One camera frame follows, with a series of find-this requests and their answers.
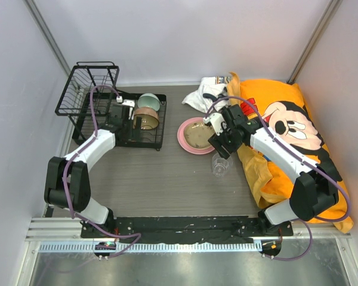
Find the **brown bowl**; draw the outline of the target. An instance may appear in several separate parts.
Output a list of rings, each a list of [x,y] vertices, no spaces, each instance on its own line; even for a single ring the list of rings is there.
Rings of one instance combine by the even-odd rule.
[[[141,107],[134,112],[134,129],[152,130],[159,125],[158,113],[150,107]]]

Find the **clear glass cup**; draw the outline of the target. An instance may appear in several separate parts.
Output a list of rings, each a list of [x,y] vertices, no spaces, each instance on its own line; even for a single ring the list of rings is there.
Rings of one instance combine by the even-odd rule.
[[[224,177],[233,166],[233,159],[230,156],[225,159],[220,156],[218,153],[214,154],[212,157],[212,174],[216,177]]]

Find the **pink plate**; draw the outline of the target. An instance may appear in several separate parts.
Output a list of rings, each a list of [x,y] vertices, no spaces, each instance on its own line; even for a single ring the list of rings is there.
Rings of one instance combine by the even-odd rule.
[[[202,117],[193,117],[180,125],[177,139],[185,151],[195,155],[205,155],[215,150],[208,142],[213,134],[213,128],[206,126]]]

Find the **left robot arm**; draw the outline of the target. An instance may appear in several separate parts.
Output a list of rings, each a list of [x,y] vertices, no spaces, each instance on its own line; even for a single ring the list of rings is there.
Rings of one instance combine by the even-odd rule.
[[[101,205],[91,195],[89,172],[108,151],[116,146],[116,135],[128,130],[134,120],[135,102],[125,100],[115,104],[102,125],[94,123],[93,134],[76,150],[48,162],[44,200],[66,209],[72,217],[84,221],[101,237],[114,237],[116,224],[113,211]]]

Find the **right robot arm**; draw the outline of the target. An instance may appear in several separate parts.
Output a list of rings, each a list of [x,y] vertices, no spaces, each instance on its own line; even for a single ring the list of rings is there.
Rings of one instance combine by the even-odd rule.
[[[331,161],[318,163],[297,151],[270,129],[260,116],[249,119],[238,105],[209,113],[204,124],[214,130],[209,143],[227,159],[242,145],[251,147],[279,167],[293,184],[289,199],[258,213],[258,230],[271,235],[279,225],[291,220],[305,222],[317,218],[339,201],[337,170]]]

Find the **light green bowl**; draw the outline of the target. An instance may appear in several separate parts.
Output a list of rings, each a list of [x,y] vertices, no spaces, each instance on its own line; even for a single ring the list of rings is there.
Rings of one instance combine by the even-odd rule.
[[[142,94],[137,100],[138,108],[148,107],[153,109],[154,111],[159,111],[161,107],[161,103],[159,98],[152,93]]]

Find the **white printed t-shirt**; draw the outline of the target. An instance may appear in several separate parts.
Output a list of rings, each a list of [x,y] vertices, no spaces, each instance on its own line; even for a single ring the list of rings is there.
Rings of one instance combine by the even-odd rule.
[[[231,79],[231,76],[203,77],[198,89],[186,95],[182,104],[206,113],[214,102],[228,96],[227,84]]]

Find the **orange cartoon pillow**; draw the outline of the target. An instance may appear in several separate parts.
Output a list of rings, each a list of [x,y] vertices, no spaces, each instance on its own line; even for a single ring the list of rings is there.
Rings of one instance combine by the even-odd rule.
[[[232,105],[239,105],[249,119],[260,114],[284,141],[300,153],[318,163],[330,159],[328,147],[312,122],[297,84],[269,79],[241,81],[237,74],[233,74],[227,92]],[[264,209],[291,196],[291,180],[269,158],[245,145],[238,149],[237,155],[259,208]]]

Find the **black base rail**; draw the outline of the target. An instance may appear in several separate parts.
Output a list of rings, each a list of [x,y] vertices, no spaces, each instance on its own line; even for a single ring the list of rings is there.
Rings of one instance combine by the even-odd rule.
[[[116,235],[140,233],[140,244],[250,243],[254,237],[291,237],[290,222],[263,230],[248,216],[117,217],[100,228]]]

